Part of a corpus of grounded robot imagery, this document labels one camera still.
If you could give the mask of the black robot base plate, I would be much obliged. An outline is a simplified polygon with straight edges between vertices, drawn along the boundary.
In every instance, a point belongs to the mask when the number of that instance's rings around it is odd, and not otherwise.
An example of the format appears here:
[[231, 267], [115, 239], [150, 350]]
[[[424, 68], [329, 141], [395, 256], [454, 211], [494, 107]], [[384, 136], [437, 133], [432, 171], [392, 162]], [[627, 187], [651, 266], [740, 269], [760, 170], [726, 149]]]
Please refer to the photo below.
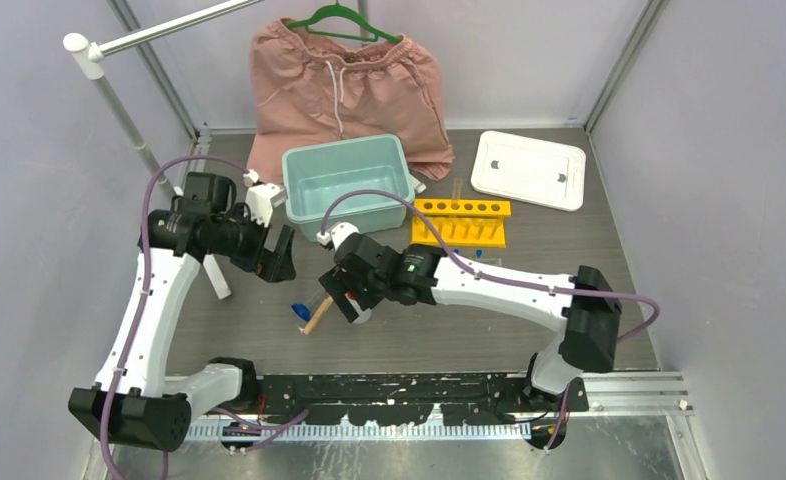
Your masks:
[[537, 393], [523, 373], [272, 374], [257, 394], [220, 407], [276, 424], [306, 411], [308, 425], [421, 425], [437, 411], [445, 426], [511, 424], [555, 414], [561, 399]]

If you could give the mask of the wooden test tube clamp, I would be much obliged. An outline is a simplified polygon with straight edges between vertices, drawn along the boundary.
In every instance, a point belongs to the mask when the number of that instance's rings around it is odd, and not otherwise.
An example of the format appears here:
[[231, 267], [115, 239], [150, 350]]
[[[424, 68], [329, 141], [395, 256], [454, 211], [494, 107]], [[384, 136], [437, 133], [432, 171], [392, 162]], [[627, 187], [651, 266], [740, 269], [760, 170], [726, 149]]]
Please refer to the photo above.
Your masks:
[[333, 304], [333, 299], [330, 295], [327, 295], [322, 302], [320, 303], [319, 307], [315, 310], [313, 315], [311, 316], [310, 320], [307, 322], [305, 327], [302, 329], [302, 333], [305, 335], [310, 335], [315, 328], [318, 326], [328, 309]]

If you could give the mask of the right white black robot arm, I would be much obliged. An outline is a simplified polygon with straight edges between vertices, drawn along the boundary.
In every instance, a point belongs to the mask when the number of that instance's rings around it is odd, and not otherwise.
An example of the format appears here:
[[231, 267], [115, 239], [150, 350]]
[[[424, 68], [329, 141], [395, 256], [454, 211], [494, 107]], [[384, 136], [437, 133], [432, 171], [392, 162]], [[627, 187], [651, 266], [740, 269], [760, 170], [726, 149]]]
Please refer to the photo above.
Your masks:
[[524, 384], [527, 403], [551, 409], [583, 373], [610, 373], [622, 306], [601, 272], [539, 275], [412, 244], [398, 252], [350, 228], [320, 234], [334, 253], [320, 283], [349, 322], [384, 300], [411, 306], [468, 306], [531, 321], [554, 332], [532, 357]]

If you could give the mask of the white plastic tray lid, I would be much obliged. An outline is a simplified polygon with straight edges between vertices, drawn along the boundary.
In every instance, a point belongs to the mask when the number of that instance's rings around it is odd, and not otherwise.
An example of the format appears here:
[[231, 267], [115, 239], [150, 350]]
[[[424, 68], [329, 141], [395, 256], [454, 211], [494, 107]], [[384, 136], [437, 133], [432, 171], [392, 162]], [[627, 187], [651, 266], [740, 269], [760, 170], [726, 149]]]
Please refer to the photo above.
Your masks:
[[486, 131], [470, 183], [480, 193], [574, 212], [584, 202], [586, 160], [575, 146]]

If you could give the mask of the white red wash bottle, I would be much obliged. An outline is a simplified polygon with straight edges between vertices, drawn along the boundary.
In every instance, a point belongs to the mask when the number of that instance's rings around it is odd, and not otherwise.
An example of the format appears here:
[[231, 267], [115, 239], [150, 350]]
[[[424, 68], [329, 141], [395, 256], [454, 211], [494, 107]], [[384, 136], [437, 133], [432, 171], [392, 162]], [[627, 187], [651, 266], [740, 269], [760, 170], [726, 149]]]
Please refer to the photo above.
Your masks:
[[348, 300], [351, 307], [349, 316], [347, 317], [349, 323], [363, 324], [371, 318], [372, 310], [362, 308], [351, 292], [346, 293], [346, 299]]

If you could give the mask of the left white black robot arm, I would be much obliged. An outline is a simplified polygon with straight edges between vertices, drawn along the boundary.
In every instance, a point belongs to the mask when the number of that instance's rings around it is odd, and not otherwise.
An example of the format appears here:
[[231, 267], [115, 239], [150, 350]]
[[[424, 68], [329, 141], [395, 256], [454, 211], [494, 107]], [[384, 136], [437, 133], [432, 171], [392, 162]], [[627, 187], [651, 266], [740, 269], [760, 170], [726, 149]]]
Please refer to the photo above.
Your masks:
[[294, 231], [282, 228], [266, 248], [271, 218], [286, 200], [283, 186], [258, 183], [236, 199], [228, 177], [190, 173], [167, 210], [146, 218], [137, 275], [120, 330], [92, 386], [75, 388], [68, 410], [97, 439], [173, 452], [190, 424], [216, 407], [246, 413], [261, 388], [252, 361], [217, 357], [199, 372], [170, 380], [166, 365], [184, 300], [202, 269], [224, 256], [267, 283], [295, 279]]

